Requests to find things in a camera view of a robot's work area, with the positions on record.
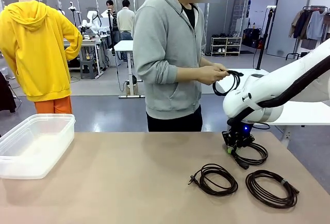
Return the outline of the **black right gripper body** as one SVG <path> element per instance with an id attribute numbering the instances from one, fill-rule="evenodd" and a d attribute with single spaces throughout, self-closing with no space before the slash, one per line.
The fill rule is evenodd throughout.
<path id="1" fill-rule="evenodd" d="M 249 123 L 236 122 L 228 126 L 228 131 L 230 131 L 232 138 L 235 138 L 238 135 L 241 136 L 252 135 L 251 134 L 252 127 L 253 125 Z"/>

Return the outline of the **person's right hand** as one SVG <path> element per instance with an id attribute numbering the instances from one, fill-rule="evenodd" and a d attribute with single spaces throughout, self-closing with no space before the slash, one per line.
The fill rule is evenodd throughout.
<path id="1" fill-rule="evenodd" d="M 197 81 L 205 85 L 212 85 L 213 83 L 224 79 L 229 76 L 225 69 L 220 69 L 215 66 L 204 66 L 197 70 Z"/>

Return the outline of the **person's left hand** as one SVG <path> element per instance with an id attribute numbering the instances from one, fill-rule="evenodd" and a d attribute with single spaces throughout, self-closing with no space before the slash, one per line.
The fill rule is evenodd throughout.
<path id="1" fill-rule="evenodd" d="M 207 64 L 207 66 L 215 67 L 215 68 L 219 69 L 220 71 L 228 71 L 228 69 L 225 66 L 223 66 L 221 63 L 210 62 Z"/>

